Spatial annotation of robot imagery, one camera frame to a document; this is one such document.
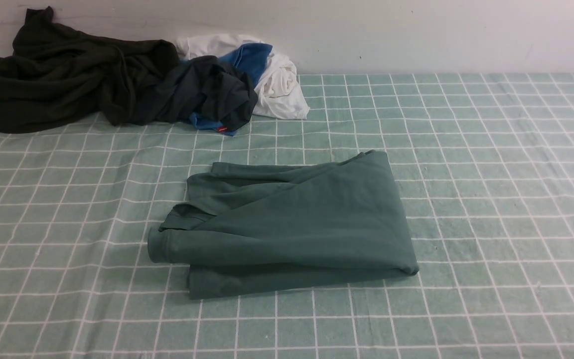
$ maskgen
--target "white wall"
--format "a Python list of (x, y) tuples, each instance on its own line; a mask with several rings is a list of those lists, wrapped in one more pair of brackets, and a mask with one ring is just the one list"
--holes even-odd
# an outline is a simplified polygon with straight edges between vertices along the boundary
[(0, 55), (46, 5), (116, 38), (256, 35), (301, 73), (574, 71), (574, 0), (0, 0)]

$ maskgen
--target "green checkered bedsheet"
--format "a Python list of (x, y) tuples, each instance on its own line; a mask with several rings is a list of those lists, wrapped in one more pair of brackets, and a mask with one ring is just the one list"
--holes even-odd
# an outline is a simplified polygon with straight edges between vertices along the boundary
[[(574, 74), (303, 75), (236, 137), (0, 134), (0, 358), (574, 359)], [(214, 161), (385, 150), (419, 276), (192, 302), (144, 236)]]

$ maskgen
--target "blue fabric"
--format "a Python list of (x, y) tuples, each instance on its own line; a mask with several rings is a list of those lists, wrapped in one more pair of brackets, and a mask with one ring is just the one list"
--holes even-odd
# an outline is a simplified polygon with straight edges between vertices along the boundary
[[(267, 57), (273, 46), (268, 43), (246, 43), (229, 54), (219, 57), (219, 60), (232, 64), (237, 70), (251, 77), (254, 86), (265, 72)], [(189, 116), (189, 123), (199, 130), (216, 130), (227, 136), (234, 136), (236, 131), (227, 131), (220, 121), (203, 118), (194, 112)]]
[(229, 54), (219, 58), (221, 61), (234, 65), (236, 70), (246, 72), (254, 84), (258, 85), (258, 80), (265, 72), (267, 57), (273, 46), (268, 43), (246, 43), (233, 50)]

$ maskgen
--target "folded green shirt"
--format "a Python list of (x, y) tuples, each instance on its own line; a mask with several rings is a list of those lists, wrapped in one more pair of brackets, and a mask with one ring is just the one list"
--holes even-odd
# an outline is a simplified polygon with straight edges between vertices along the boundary
[(147, 246), (153, 262), (190, 265), (191, 298), (418, 272), (385, 152), (316, 166), (216, 162), (187, 179), (187, 195)]

